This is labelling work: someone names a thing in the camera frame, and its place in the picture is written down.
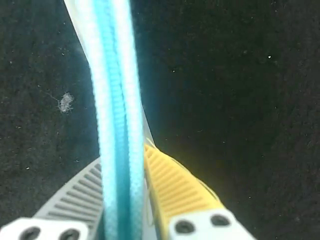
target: screw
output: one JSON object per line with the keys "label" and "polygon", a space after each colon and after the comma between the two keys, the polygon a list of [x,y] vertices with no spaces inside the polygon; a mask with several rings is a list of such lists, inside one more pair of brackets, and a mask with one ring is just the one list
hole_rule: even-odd
{"label": "screw", "polygon": [[182,220],[175,225],[175,230],[179,234],[190,234],[195,231],[195,226],[189,221]]}
{"label": "screw", "polygon": [[211,223],[214,226],[228,226],[228,225],[230,225],[229,220],[222,215],[213,215],[211,217]]}
{"label": "screw", "polygon": [[39,236],[39,234],[40,234],[40,228],[33,226],[24,230],[24,232],[20,236],[20,240],[34,240]]}
{"label": "screw", "polygon": [[68,229],[61,234],[59,240],[78,240],[80,233],[75,229]]}

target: blue cable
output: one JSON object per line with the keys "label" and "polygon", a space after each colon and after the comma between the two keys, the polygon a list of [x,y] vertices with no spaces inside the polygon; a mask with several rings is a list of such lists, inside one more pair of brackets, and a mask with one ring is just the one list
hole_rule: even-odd
{"label": "blue cable", "polygon": [[102,171],[108,240],[140,240],[143,118],[128,0],[77,0],[84,32]]}

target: white bracket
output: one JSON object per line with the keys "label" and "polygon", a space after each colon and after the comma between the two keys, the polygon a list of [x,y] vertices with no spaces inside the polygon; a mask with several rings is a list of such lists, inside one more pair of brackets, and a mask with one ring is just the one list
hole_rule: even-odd
{"label": "white bracket", "polygon": [[227,209],[186,213],[169,224],[169,240],[255,240]]}

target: black background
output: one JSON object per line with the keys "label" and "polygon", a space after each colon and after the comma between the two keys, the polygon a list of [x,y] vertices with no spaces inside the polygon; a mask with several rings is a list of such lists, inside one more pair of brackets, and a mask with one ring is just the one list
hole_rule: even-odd
{"label": "black background", "polygon": [[[132,0],[157,146],[260,240],[319,239],[320,2]],[[57,99],[70,92],[73,110]],[[0,225],[99,156],[90,71],[62,0],[0,2]]]}

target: yellow ribbed pad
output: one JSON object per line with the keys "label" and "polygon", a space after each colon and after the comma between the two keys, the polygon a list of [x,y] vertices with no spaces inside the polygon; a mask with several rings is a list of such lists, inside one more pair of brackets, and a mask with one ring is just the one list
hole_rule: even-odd
{"label": "yellow ribbed pad", "polygon": [[161,239],[168,238],[173,216],[224,208],[215,193],[180,163],[155,147],[144,145],[144,169],[149,184],[154,218]]}

